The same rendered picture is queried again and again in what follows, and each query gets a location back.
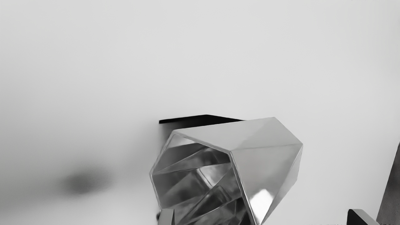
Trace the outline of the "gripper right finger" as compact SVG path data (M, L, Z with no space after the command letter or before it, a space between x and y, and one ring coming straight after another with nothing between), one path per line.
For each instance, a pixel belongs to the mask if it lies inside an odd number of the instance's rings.
M346 225L380 225L366 211L362 209L349 209Z

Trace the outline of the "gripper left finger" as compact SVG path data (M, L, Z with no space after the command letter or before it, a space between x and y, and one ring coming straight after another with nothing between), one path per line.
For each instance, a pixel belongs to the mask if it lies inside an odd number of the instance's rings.
M164 208L158 214L157 225L175 225L175 211L172 208Z

